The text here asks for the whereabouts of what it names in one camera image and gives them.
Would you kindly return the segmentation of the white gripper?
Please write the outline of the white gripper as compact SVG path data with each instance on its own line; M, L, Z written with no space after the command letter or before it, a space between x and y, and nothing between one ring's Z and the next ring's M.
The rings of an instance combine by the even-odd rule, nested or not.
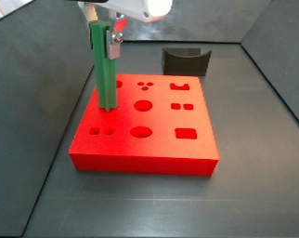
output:
M173 0L68 0L79 3L90 22L98 21L96 7L110 9L111 27L107 30L107 55L111 60L120 57L120 45L128 18L143 22L161 20L173 8Z

